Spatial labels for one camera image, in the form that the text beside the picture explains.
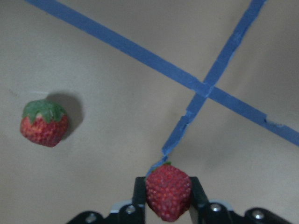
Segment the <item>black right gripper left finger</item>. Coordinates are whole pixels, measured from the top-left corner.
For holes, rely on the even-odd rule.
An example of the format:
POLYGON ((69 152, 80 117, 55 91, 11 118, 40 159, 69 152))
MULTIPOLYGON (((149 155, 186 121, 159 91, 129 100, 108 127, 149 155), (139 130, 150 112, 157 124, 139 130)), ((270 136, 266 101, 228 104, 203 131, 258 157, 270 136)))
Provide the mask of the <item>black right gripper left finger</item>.
POLYGON ((145 177, 137 177, 134 184, 134 192, 132 197, 132 205, 136 208, 133 213, 134 224, 145 223, 145 207, 146 207, 146 187, 145 177))

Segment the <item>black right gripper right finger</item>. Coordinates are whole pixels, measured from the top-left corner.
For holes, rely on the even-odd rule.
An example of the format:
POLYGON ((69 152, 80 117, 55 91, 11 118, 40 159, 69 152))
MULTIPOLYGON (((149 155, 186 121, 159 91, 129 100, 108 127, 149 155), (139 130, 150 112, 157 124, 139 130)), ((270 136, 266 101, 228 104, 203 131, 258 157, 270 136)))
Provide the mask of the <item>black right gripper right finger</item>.
POLYGON ((191 203, 189 214, 193 224, 203 224, 206 206, 209 200, 197 177, 190 177, 192 182, 191 203))

